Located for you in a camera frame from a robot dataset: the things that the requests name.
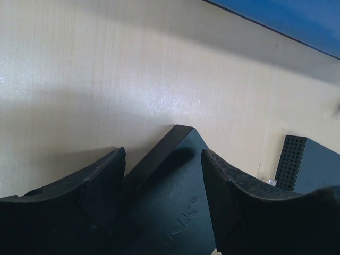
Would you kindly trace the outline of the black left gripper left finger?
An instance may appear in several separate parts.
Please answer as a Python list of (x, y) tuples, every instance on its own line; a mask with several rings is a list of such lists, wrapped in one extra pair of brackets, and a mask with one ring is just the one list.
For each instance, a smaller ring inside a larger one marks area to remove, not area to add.
[(1, 198), (1, 254), (111, 254), (126, 153), (23, 196)]

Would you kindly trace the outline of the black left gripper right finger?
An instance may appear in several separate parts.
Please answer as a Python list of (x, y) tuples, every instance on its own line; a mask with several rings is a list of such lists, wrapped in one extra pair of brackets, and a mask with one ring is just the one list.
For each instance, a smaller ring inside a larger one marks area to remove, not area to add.
[(339, 254), (339, 187), (298, 194), (267, 184), (214, 151), (201, 154), (221, 254)]

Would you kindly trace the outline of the black network switch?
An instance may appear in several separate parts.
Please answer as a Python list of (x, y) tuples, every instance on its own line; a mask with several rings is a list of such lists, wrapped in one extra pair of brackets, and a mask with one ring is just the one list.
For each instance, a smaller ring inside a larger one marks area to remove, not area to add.
[(175, 125), (126, 175), (110, 254), (212, 254), (206, 147), (195, 128)]
[(339, 154), (306, 137), (286, 135), (276, 187), (300, 194), (339, 185)]

